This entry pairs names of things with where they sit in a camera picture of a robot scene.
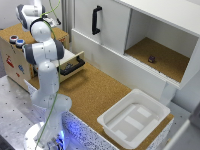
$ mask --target empty white container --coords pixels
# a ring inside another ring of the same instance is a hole
[[[105,133],[122,147],[135,149],[169,113],[169,108],[134,89],[97,121]]]

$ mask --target tiled surface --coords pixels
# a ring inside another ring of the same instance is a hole
[[[0,78],[5,76],[5,75],[6,75],[6,72],[5,72],[5,69],[4,69],[3,60],[1,58],[1,53],[0,53]]]

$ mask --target wooden shelf bottom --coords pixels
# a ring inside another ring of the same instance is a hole
[[[125,53],[178,82],[181,82],[190,61],[190,58],[149,38],[144,38],[142,41],[126,50]],[[154,63],[148,62],[150,56],[156,58]]]

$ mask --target black handle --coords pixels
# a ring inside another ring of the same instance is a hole
[[[97,28],[97,12],[102,10],[101,6],[97,6],[93,10],[93,15],[92,15],[92,34],[95,35],[100,32],[100,29]]]
[[[77,70],[78,68],[82,67],[85,64],[85,61],[82,60],[79,56],[76,57],[76,60],[79,62],[77,65],[65,70],[60,69],[60,74],[63,76],[66,76],[72,73],[73,71]]]

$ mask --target cork surface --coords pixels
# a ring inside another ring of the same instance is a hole
[[[142,41],[126,50],[125,53],[178,82],[181,82],[190,60],[188,57],[149,38],[144,38]],[[148,58],[151,55],[156,58],[155,63],[148,62]]]
[[[37,77],[29,82],[39,88]],[[105,134],[97,118],[129,92],[131,89],[88,63],[82,71],[62,82],[59,89],[59,93],[71,97],[70,111],[120,150],[123,148]],[[167,116],[136,150],[146,149],[172,119],[173,115]]]
[[[66,32],[62,31],[59,28],[53,28],[53,31],[56,35],[57,40],[63,38],[64,36],[68,36]],[[2,39],[4,39],[7,42],[9,42],[10,36],[12,35],[17,35],[19,39],[25,40],[26,44],[36,43],[36,41],[34,40],[30,32],[23,31],[21,23],[0,31],[0,37],[2,37]]]

